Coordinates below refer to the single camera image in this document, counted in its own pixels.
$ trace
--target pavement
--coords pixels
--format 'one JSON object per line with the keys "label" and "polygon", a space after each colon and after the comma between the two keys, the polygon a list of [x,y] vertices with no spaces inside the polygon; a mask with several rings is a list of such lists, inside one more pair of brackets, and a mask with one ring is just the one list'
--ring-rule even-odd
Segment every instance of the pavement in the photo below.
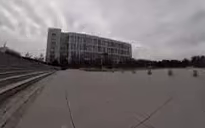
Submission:
{"label": "pavement", "polygon": [[16,128],[73,128],[66,96],[75,128],[205,128],[205,71],[167,72],[59,71]]}

